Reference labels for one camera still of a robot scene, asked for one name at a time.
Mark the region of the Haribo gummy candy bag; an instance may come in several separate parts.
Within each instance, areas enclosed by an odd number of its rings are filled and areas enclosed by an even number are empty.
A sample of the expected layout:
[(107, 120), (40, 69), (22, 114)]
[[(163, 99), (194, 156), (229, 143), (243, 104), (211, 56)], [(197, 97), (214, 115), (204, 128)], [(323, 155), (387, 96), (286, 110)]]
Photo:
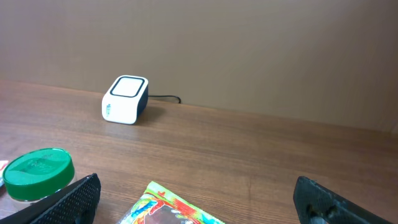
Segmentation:
[(150, 182), (120, 224), (224, 224), (157, 182)]

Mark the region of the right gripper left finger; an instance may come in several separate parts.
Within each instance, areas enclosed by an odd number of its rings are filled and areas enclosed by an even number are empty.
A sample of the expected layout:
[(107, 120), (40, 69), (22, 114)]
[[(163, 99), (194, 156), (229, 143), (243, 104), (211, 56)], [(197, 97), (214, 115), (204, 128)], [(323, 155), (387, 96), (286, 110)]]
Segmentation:
[(1, 219), (1, 224), (92, 224), (101, 195), (96, 173)]

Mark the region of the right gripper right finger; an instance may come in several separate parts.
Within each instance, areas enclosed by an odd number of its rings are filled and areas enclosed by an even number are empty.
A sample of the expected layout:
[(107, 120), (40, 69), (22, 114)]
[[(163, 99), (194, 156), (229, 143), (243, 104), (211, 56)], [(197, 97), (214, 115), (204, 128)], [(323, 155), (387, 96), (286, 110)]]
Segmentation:
[(301, 224), (391, 224), (305, 176), (297, 179), (293, 201)]

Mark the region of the green lid jar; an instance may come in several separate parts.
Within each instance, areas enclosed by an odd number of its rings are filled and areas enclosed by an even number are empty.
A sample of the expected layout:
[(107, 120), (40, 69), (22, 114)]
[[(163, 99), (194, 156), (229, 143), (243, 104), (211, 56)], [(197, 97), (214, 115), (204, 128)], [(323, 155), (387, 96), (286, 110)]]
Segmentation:
[(17, 210), (46, 198), (77, 181), (70, 153), (61, 148), (28, 152), (11, 161), (2, 173), (6, 191)]

